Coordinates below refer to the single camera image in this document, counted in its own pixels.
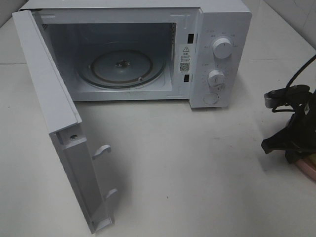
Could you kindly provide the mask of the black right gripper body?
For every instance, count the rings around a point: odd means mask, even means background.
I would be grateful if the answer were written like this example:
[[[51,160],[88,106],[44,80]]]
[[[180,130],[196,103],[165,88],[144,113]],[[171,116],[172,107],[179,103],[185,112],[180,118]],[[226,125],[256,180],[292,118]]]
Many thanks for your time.
[[[290,103],[294,110],[288,124],[288,138],[316,137],[316,94],[296,96]]]

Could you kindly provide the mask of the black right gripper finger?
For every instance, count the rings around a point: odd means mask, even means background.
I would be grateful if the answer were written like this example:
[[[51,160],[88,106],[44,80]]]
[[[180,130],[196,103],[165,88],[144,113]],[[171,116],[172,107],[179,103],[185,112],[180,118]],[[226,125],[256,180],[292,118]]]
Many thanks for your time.
[[[312,125],[287,126],[261,143],[266,154],[272,151],[316,152],[316,127]]]
[[[299,152],[299,151],[286,151],[285,158],[289,164],[293,164],[298,160],[308,158],[315,155],[315,153]]]

